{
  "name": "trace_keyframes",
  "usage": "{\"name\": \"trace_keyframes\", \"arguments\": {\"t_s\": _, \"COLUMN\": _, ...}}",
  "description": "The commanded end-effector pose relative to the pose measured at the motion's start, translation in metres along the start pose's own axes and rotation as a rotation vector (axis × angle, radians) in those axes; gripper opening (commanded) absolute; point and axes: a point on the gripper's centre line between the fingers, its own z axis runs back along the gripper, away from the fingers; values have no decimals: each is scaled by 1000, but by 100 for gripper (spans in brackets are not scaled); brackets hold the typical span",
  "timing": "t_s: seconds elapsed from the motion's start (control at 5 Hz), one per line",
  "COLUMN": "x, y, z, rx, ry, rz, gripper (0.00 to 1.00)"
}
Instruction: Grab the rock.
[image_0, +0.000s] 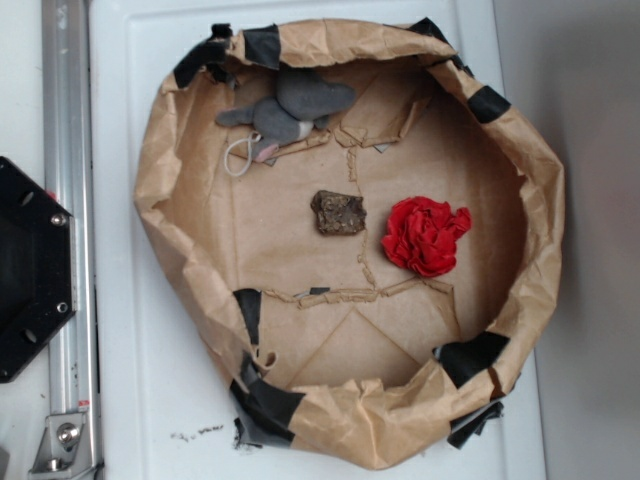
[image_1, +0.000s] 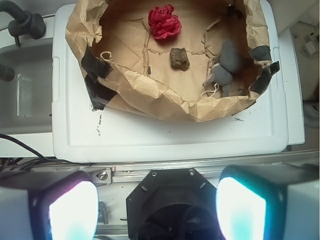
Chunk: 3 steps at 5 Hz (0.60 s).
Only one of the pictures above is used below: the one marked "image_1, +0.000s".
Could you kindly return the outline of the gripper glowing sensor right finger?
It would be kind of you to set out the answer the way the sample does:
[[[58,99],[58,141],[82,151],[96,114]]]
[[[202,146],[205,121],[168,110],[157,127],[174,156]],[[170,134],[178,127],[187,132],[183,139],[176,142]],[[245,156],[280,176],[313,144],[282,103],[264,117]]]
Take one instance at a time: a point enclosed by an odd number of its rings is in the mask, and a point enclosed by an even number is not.
[[[227,240],[318,240],[320,167],[228,165],[217,185],[216,212]]]

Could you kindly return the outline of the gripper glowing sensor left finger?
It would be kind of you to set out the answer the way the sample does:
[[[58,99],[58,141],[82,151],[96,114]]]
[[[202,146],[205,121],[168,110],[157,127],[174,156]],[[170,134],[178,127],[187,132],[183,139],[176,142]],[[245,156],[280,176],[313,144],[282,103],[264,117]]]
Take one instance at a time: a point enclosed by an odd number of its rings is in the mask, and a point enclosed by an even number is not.
[[[85,171],[0,174],[2,240],[91,240],[98,213],[98,190]]]

